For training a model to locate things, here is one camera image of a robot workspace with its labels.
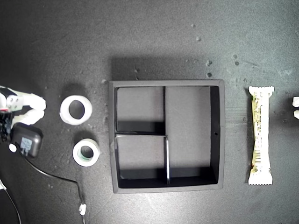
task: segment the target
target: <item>white object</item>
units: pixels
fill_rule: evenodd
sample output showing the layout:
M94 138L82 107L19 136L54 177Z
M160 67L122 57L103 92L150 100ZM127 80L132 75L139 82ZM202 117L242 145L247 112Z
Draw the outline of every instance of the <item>white object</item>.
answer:
M81 148L83 146L88 146L93 151L93 157L87 158L82 155ZM90 167L98 161L100 156L100 147L95 140L83 139L79 141L73 149L73 158L77 164L83 167Z
M45 115L45 111L38 111L32 109L25 114L15 116L13 118L12 126L14 126L14 124L18 122L24 123L26 125L33 125L36 122L38 122L40 119L42 119L44 115Z
M76 119L76 118L72 117L70 114L70 105L75 100L81 102L85 109L84 115L80 119ZM62 104L60 106L59 115L61 117L61 120L67 124L81 125L90 118L90 116L92 115L92 112L93 112L93 106L92 106L91 102L86 97L73 95L73 96L69 96L64 99L64 101L62 102Z
M28 111L26 114L15 116L11 127L17 122L26 125L33 125L38 122L44 117L46 101L33 93L19 92L0 86L0 110L15 112L22 110L23 106L30 106L32 110Z
M299 119L299 111L294 111L294 117Z
M293 98L293 107L299 107L299 97Z
M248 184L272 184L270 159L269 159L269 98L274 92L274 87L249 87L252 99L252 115L255 144L252 157L252 169Z
M6 187L4 186L4 184L2 183L2 181L0 180L0 190L6 190Z
M80 215L84 216L86 213L86 204L81 204L79 207Z
M17 151L17 147L14 144L9 144L8 146L9 150L13 153L15 153Z

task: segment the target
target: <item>black power adapter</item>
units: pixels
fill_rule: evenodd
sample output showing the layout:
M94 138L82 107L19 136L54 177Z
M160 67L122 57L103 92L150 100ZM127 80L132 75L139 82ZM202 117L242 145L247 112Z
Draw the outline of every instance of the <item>black power adapter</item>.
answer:
M16 123L11 130L9 149L20 149L24 156L36 158L42 145L43 133L40 129L23 123Z

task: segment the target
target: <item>black cable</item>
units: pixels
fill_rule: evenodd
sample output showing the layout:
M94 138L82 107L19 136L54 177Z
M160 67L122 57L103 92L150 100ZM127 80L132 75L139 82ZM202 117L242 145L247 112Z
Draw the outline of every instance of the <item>black cable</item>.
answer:
M20 214L19 214L19 211L18 211L18 209L17 209L17 206L15 205L15 203L14 203L13 199L11 198L11 196L9 195L9 192L7 191L7 189L4 189L4 191L6 192L7 196L9 197L11 203L12 203L13 206L14 206L14 209L15 209L17 215L18 215L19 224L22 224L21 216L20 216Z
M67 179L67 178L63 178L63 177L60 177L60 176L56 176L56 175L52 175L52 174L48 174L42 170L40 170L39 168L37 168L32 162L30 162L22 153L21 153L21 148L19 146L19 144L16 142L15 145L17 146L18 148L18 151L20 153L20 155L22 156L22 158L33 168L35 169L36 171L38 171L39 173L41 174L44 174L45 176L47 177L51 177L51 178L56 178L56 179L59 179L61 181L67 181L67 182L70 182L70 183L74 183L76 184L77 188L78 188L78 194L79 194L79 197L80 197L80 201L81 201L81 204L85 204L84 202L84 199L83 199L83 196L82 196L82 191L81 191L81 188L80 188L80 185L77 181L74 181L74 180L70 180L70 179ZM82 218L83 218L83 224L85 224L85 215L82 215Z

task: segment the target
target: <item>black table surface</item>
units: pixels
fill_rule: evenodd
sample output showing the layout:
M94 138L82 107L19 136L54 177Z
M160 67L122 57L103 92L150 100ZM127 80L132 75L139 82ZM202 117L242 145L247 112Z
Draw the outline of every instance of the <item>black table surface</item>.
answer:
M87 224L299 223L299 1L52 0L0 2L0 85L47 101L43 147L33 163L76 179ZM108 139L110 80L223 79L226 100L224 187L220 190L114 194ZM253 128L248 87L275 86L270 98L271 186L249 186ZM91 118L62 122L72 94L87 96ZM72 158L81 138L102 154L88 168ZM29 167L0 147L0 179L24 224L80 224L76 186ZM0 192L0 223L18 223Z

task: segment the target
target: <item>white tape roll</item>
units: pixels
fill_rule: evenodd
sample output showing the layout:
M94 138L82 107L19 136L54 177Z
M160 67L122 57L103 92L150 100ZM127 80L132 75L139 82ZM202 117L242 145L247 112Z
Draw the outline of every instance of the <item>white tape roll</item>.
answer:
M81 102L85 109L84 115L80 119L76 119L72 117L70 114L70 105L74 100ZM86 97L73 95L64 99L64 101L60 106L59 115L61 117L61 120L67 124L81 125L90 118L92 112L93 112L93 106Z
M93 157L87 158L82 155L81 148L88 146L93 151ZM96 141L92 139L83 139L78 142L73 149L73 157L77 164L83 167L90 167L95 164L100 156L100 147Z

